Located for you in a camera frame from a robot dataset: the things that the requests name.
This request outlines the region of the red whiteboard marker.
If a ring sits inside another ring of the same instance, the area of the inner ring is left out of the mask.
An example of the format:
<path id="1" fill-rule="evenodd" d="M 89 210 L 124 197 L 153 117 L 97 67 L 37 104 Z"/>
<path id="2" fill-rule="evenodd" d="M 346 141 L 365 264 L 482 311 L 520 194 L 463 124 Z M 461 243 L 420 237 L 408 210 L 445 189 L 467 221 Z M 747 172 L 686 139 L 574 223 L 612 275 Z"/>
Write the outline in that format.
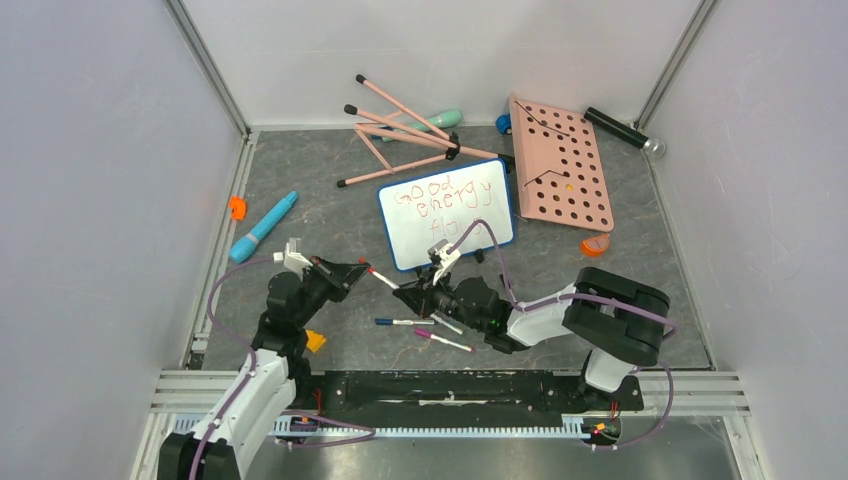
<path id="1" fill-rule="evenodd" d="M 379 281 L 381 281 L 382 283 L 384 283 L 385 285 L 387 285 L 390 289 L 392 289 L 392 290 L 397 290 L 397 289 L 399 288 L 399 285 L 398 285 L 398 284 L 396 284 L 395 282 L 393 282 L 392 280 L 390 280 L 388 277 L 386 277 L 386 276 L 384 276 L 383 274 L 381 274 L 380 272 L 378 272 L 378 271 L 377 271 L 374 267 L 369 267 L 369 268 L 368 268 L 368 272 L 369 272 L 369 273 L 370 273 L 373 277 L 375 277 L 376 279 L 378 279 Z"/>

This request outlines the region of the blue framed whiteboard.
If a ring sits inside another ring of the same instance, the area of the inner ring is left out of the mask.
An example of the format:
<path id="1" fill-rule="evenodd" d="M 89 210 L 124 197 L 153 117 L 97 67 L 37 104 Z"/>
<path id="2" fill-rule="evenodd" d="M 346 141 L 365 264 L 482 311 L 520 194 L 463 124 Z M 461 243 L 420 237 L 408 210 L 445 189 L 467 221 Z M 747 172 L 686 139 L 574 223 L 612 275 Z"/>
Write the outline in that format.
<path id="1" fill-rule="evenodd" d="M 430 263 L 428 250 L 461 237 L 462 255 L 514 240 L 506 166 L 494 158 L 378 189 L 394 266 L 409 271 Z"/>

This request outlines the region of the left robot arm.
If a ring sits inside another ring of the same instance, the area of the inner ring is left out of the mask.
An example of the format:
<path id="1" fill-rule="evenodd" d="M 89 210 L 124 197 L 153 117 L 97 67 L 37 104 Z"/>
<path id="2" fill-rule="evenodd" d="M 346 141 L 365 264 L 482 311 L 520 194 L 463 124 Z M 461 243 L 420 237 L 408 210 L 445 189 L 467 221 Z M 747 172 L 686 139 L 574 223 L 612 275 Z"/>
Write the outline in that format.
<path id="1" fill-rule="evenodd" d="M 159 479 L 242 479 L 277 418 L 306 405 L 314 381 L 305 358 L 306 325 L 329 302 L 340 302 L 371 270 L 367 262 L 335 263 L 276 252 L 251 265 L 275 263 L 272 301 L 262 313 L 247 357 L 215 406 L 187 433 L 171 433 L 158 456 Z"/>

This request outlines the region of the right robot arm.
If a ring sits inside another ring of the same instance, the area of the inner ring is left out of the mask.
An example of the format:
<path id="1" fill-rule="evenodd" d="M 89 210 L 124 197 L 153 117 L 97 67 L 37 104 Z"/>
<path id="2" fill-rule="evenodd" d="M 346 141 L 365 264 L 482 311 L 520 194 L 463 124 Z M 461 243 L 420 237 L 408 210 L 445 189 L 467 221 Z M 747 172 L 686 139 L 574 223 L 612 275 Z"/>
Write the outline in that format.
<path id="1" fill-rule="evenodd" d="M 663 342 L 679 329 L 668 318 L 665 293 L 595 267 L 581 269 L 567 287 L 531 302 L 509 301 L 481 277 L 452 286 L 433 269 L 394 288 L 393 295 L 420 316 L 443 314 L 482 333 L 488 345 L 505 354 L 567 335 L 590 343 L 577 392 L 591 408 L 612 401 L 637 368 L 657 365 Z"/>

